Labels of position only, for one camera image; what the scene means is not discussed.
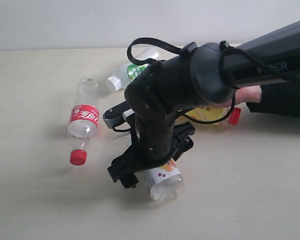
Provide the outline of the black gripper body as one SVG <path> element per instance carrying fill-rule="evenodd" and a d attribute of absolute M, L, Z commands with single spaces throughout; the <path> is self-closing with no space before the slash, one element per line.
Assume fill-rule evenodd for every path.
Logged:
<path fill-rule="evenodd" d="M 136 121 L 130 133 L 131 145 L 107 168 L 112 181 L 120 181 L 120 172 L 138 173 L 165 165 L 179 148 L 190 150 L 194 146 L 190 138 L 194 133 L 190 122 L 147 126 Z"/>

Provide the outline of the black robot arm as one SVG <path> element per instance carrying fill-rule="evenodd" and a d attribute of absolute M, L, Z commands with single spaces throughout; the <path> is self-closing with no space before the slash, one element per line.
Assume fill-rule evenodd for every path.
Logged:
<path fill-rule="evenodd" d="M 124 102 L 103 114 L 112 130 L 129 124 L 132 143 L 107 169 L 126 189 L 136 187 L 136 173 L 177 160 L 193 147 L 195 127 L 190 122 L 177 125 L 179 116 L 200 106 L 234 103 L 242 87 L 300 84 L 300 21 L 238 47 L 221 41 L 179 48 L 151 37 L 132 45 L 159 47 L 174 57 L 138 60 L 128 48 L 128 59 L 146 68 L 126 87 Z"/>

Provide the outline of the black sleeved forearm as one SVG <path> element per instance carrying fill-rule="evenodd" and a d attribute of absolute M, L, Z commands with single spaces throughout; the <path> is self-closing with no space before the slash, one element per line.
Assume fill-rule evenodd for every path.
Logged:
<path fill-rule="evenodd" d="M 260 86 L 259 102 L 246 103 L 250 112 L 300 119 L 300 84 L 283 82 Z"/>

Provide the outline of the person's open bare hand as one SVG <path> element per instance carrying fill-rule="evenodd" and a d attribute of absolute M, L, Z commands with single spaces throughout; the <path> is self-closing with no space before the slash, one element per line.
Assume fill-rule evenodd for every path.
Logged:
<path fill-rule="evenodd" d="M 235 106 L 243 103 L 259 104 L 262 100 L 262 88 L 260 85 L 240 88 L 235 92 L 234 98 Z"/>

